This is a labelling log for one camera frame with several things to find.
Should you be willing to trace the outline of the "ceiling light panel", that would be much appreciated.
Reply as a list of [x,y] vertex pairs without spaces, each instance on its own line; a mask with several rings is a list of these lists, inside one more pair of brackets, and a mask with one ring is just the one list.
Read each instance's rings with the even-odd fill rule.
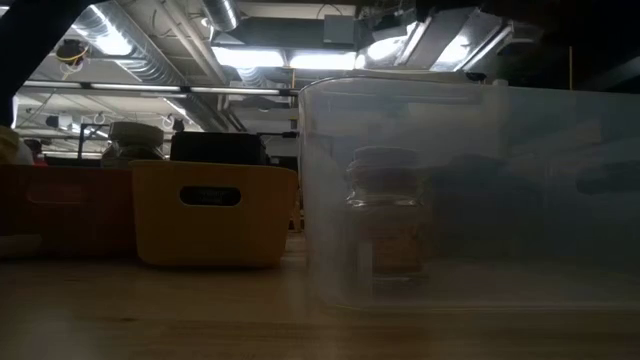
[[234,68],[283,67],[285,60],[276,50],[252,50],[212,47],[217,61]]
[[352,70],[355,61],[355,52],[299,53],[290,59],[289,66],[295,69],[309,70]]

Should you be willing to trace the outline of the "small cork-lid glass jar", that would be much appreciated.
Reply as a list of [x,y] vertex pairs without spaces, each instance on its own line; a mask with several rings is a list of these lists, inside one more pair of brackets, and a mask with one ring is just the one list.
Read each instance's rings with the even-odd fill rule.
[[346,168],[349,254],[363,284],[423,272],[427,210],[418,165],[414,150],[367,146],[354,151]]

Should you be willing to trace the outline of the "rectangular silver duct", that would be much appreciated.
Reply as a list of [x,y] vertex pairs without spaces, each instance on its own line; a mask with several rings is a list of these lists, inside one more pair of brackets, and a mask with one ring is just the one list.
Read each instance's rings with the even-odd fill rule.
[[511,21],[478,7],[433,11],[423,21],[407,24],[403,35],[384,35],[359,50],[355,67],[471,72],[513,30]]

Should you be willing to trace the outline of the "person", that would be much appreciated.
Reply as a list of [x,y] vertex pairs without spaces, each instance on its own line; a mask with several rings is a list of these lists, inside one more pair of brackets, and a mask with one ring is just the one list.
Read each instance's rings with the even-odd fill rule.
[[25,139],[24,144],[29,148],[35,166],[46,166],[46,159],[43,155],[42,143],[36,139]]

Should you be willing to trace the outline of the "grey ceiling box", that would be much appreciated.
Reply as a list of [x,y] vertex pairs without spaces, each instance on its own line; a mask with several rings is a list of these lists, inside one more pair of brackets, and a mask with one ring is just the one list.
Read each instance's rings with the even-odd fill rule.
[[355,23],[352,16],[325,15],[323,42],[325,44],[352,45],[354,43]]

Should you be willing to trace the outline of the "long ceiling light bar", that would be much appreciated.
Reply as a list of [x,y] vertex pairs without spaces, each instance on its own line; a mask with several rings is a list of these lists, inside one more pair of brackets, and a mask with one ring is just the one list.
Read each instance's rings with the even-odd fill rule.
[[251,95],[297,97],[299,91],[291,88],[249,88],[249,87],[210,87],[210,86],[176,86],[149,84],[120,84],[96,82],[67,82],[52,80],[27,80],[22,88],[63,89],[63,90],[95,90],[118,92],[151,92],[161,94],[215,94],[215,95]]

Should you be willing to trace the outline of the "small orange plastic bin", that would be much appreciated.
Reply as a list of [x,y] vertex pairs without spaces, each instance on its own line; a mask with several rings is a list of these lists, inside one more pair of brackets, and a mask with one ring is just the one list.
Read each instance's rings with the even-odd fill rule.
[[129,170],[0,165],[0,259],[135,255]]

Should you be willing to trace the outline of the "small yellow plastic bin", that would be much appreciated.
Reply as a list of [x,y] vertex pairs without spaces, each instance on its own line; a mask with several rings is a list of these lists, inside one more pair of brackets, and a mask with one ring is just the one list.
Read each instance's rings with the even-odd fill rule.
[[289,169],[178,161],[130,164],[137,253],[157,266],[279,264],[298,191]]

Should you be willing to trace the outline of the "mustard yellow cloth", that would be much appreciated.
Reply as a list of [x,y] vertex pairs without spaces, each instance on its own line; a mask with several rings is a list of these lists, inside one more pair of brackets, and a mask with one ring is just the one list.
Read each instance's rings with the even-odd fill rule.
[[19,136],[11,128],[0,125],[0,165],[16,164]]

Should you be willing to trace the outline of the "round silver duct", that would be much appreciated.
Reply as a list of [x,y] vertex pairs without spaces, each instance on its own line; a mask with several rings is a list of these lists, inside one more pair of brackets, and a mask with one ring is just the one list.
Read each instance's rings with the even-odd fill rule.
[[232,31],[239,25],[241,14],[234,0],[201,0],[201,2],[207,18],[217,31]]

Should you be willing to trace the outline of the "white-lid spice jar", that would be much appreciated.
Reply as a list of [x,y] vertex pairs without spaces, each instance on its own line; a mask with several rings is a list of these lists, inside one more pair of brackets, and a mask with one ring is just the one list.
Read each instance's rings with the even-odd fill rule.
[[137,122],[110,125],[108,147],[101,157],[103,168],[127,168],[136,160],[163,160],[164,132],[155,126]]

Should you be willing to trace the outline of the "clear plastic bin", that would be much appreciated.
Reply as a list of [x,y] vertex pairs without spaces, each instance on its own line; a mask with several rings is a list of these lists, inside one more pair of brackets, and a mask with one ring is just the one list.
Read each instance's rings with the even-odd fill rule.
[[[317,293],[351,308],[640,308],[640,94],[330,79],[305,87],[300,175]],[[356,149],[419,155],[424,269],[361,283]]]

